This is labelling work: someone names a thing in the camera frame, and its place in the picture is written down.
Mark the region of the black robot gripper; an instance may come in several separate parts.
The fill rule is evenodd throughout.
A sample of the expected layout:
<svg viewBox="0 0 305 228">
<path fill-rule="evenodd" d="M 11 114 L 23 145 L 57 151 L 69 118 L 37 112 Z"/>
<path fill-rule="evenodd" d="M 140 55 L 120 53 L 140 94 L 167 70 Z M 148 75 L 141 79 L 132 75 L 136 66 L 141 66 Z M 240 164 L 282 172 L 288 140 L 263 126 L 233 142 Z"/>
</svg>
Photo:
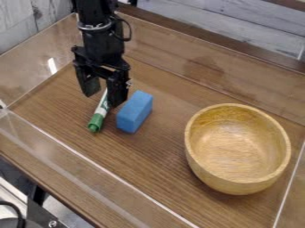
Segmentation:
<svg viewBox="0 0 305 228">
<path fill-rule="evenodd" d="M 101 91 L 100 77 L 106 80 L 109 104 L 116 108 L 128 99 L 130 65 L 124 55 L 126 42 L 122 25 L 80 25 L 84 45 L 72 48 L 74 68 L 82 92 L 92 97 Z"/>
</svg>

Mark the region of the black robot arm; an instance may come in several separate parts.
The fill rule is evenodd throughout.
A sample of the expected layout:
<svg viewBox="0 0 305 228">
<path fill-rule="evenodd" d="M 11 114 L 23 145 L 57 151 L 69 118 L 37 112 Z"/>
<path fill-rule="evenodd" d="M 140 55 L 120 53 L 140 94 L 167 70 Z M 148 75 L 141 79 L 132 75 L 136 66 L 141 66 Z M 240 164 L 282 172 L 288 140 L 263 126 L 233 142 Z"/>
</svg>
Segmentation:
<svg viewBox="0 0 305 228">
<path fill-rule="evenodd" d="M 106 80 L 109 105 L 116 108 L 129 94 L 130 64 L 124 59 L 126 20 L 117 13 L 118 0 L 77 0 L 78 29 L 84 46 L 76 45 L 74 68 L 84 94 L 90 97 L 101 91 Z"/>
</svg>

